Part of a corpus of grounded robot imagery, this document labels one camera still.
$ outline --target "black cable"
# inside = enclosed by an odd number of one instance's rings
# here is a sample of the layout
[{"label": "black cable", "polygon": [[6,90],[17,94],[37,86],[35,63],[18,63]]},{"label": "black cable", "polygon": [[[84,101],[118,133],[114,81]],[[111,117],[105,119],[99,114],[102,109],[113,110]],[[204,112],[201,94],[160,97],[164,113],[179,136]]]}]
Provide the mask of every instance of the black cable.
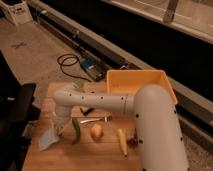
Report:
[{"label": "black cable", "polygon": [[[68,64],[65,63],[67,60],[70,60],[70,59],[75,59],[75,61],[72,62],[72,63],[68,63]],[[63,55],[61,55],[57,58],[57,63],[60,65],[61,72],[64,73],[65,75],[73,77],[73,78],[79,78],[79,79],[82,79],[82,80],[92,82],[91,80],[89,80],[87,78],[76,76],[76,75],[71,75],[71,74],[64,71],[63,67],[73,66],[77,63],[79,63],[79,65],[80,65],[80,60],[79,60],[79,57],[77,55],[74,55],[74,54],[71,54],[71,53],[63,54]]]}]

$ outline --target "wooden table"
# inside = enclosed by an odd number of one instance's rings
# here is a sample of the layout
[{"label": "wooden table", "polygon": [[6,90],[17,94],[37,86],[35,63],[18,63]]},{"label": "wooden table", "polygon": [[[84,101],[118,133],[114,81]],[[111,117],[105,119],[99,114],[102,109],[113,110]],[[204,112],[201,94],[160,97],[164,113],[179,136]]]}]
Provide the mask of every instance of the wooden table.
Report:
[{"label": "wooden table", "polygon": [[[100,142],[94,142],[90,137],[89,129],[94,123],[81,124],[81,140],[72,145],[75,137],[71,123],[62,135],[60,142],[53,144],[45,151],[38,150],[38,140],[41,134],[51,127],[51,113],[54,110],[53,92],[67,83],[51,83],[49,85],[41,115],[32,137],[23,171],[139,171],[141,170],[138,150],[128,148],[128,157],[121,153],[116,130],[127,129],[127,138],[133,136],[133,119],[121,114],[112,114],[110,122],[99,122],[103,126],[104,136]],[[87,83],[84,86],[87,92],[105,92],[105,83]],[[102,117],[109,112],[95,110],[87,117]],[[79,120],[85,119],[79,107],[72,110],[72,116]]]}]

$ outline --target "yellow plastic container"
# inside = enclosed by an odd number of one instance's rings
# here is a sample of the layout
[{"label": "yellow plastic container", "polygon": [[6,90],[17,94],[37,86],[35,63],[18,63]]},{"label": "yellow plastic container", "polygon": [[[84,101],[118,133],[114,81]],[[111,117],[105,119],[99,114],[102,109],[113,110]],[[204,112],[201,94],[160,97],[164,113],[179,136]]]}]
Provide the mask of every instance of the yellow plastic container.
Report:
[{"label": "yellow plastic container", "polygon": [[109,70],[107,72],[107,91],[113,93],[136,93],[146,84],[159,84],[178,103],[172,86],[163,70]]}]

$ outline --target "floor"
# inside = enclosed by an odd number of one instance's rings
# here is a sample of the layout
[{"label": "floor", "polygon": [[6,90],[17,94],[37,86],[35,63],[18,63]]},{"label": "floor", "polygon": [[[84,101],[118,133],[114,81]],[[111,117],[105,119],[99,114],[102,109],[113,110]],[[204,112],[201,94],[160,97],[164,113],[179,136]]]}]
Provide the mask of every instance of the floor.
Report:
[{"label": "floor", "polygon": [[[39,24],[30,22],[15,27],[1,18],[0,40],[0,49],[18,80],[22,83],[36,82],[36,106],[41,106],[49,82],[74,80],[62,74],[56,60],[64,53],[75,52]],[[69,68],[68,72],[86,77],[77,65]],[[186,135],[184,143],[191,171],[213,170],[212,154]]]}]

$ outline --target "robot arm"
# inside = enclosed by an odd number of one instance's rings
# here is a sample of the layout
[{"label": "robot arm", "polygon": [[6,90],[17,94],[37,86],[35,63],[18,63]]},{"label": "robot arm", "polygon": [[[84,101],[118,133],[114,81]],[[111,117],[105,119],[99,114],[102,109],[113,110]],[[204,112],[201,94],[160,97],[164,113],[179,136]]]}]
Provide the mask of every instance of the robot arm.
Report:
[{"label": "robot arm", "polygon": [[70,120],[70,108],[87,106],[132,115],[143,171],[187,171],[188,161],[175,106],[159,85],[132,94],[80,93],[72,84],[55,92],[53,123],[57,134]]}]

